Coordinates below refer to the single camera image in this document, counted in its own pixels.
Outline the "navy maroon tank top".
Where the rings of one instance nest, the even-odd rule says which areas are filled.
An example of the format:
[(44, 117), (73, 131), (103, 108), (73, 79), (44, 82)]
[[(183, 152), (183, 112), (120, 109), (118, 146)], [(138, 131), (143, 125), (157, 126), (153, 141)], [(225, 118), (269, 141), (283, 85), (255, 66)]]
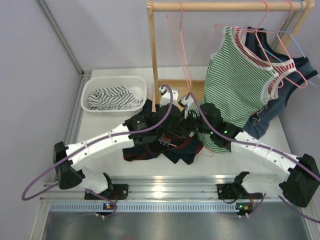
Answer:
[[(168, 108), (167, 104), (155, 112), (139, 113), (125, 120), (123, 125), (130, 132), (148, 129), (162, 120)], [(129, 138), (134, 141), (134, 146), (122, 150), (124, 160), (151, 160), (164, 155), (174, 164), (182, 160), (191, 165), (204, 144), (195, 136), (182, 136), (179, 123), (181, 114), (180, 109), (173, 105), (167, 118), (157, 128), (131, 134)]]

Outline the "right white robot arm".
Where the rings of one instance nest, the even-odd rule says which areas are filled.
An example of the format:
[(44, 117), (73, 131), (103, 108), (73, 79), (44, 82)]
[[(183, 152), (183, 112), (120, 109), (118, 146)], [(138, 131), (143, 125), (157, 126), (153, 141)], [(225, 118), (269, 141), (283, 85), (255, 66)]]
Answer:
[(232, 184), (238, 198), (264, 193), (284, 197), (298, 207), (309, 205), (320, 186), (320, 173), (312, 156), (296, 156), (261, 143), (242, 128), (224, 121), (212, 103), (201, 105), (197, 111), (186, 106), (183, 113), (185, 132), (196, 133), (208, 149), (226, 150), (271, 171), (239, 173)]

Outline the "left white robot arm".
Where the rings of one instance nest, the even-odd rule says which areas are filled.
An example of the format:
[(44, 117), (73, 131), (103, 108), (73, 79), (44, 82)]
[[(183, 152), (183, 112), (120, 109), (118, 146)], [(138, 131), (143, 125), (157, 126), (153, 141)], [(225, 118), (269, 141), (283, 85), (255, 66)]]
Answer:
[(54, 146), (55, 172), (61, 190), (81, 187), (103, 199), (113, 194), (112, 180), (106, 173), (87, 165), (118, 150), (152, 143), (177, 129), (182, 112), (175, 105), (163, 105), (156, 112), (137, 114), (114, 129), (86, 141)]

